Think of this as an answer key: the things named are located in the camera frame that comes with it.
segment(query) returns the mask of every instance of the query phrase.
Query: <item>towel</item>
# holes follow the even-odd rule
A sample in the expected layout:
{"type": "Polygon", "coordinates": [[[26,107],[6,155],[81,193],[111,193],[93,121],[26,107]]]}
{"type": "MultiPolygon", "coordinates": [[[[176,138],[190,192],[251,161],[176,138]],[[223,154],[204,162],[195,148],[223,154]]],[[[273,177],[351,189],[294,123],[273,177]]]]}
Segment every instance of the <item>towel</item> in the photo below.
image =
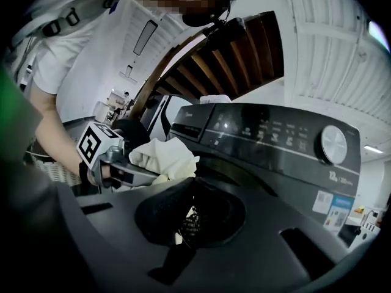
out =
{"type": "Polygon", "coordinates": [[[155,138],[129,154],[129,161],[133,165],[165,175],[169,180],[195,177],[199,160],[199,156],[194,157],[178,138],[166,142],[155,138]]]}

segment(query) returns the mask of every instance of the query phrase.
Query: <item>white t-shirt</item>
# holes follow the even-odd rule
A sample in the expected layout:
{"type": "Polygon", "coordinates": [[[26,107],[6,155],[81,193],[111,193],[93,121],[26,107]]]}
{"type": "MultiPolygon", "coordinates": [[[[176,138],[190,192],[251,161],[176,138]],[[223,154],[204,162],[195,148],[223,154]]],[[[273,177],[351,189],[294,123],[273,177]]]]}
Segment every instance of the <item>white t-shirt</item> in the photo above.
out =
{"type": "MultiPolygon", "coordinates": [[[[75,0],[36,0],[28,12],[42,13],[53,5],[67,5],[75,0]]],[[[84,20],[67,35],[43,38],[37,49],[32,67],[32,78],[39,88],[50,94],[57,94],[62,81],[73,66],[78,54],[88,44],[90,36],[100,21],[84,20]]]]}

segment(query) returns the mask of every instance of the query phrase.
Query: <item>control knob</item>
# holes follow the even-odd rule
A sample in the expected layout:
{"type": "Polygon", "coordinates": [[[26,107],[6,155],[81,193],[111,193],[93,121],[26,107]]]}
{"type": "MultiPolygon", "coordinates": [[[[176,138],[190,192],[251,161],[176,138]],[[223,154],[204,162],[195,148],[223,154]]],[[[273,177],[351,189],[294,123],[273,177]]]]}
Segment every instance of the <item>control knob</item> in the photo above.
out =
{"type": "Polygon", "coordinates": [[[341,164],[348,152],[348,143],[341,129],[329,125],[321,133],[321,146],[326,159],[332,164],[341,164]]]}

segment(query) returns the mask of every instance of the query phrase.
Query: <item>white ceiling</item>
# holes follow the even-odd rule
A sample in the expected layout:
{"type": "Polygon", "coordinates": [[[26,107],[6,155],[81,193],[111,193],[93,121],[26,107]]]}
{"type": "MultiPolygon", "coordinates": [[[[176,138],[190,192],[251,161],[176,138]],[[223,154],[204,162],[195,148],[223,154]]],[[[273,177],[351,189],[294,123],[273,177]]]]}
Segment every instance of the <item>white ceiling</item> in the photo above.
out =
{"type": "MultiPolygon", "coordinates": [[[[200,28],[180,15],[132,2],[122,61],[141,86],[165,53],[200,28]],[[148,20],[159,26],[140,56],[134,46],[148,20]]],[[[343,120],[360,131],[362,160],[391,155],[391,68],[388,52],[367,31],[367,16],[355,0],[237,0],[228,19],[273,10],[280,27],[286,106],[343,120]]]]}

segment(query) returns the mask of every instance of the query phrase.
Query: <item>hand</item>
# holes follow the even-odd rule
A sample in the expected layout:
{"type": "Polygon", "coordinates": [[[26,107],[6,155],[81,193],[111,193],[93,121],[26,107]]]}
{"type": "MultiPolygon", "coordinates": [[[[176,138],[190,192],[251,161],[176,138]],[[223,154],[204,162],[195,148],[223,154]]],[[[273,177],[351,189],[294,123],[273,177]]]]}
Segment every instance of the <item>hand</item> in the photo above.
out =
{"type": "MultiPolygon", "coordinates": [[[[102,166],[102,179],[108,179],[110,177],[111,177],[110,165],[102,166]]],[[[96,182],[93,180],[93,176],[91,174],[91,170],[89,170],[89,169],[88,169],[88,172],[87,172],[87,179],[93,186],[97,186],[96,182]]]]}

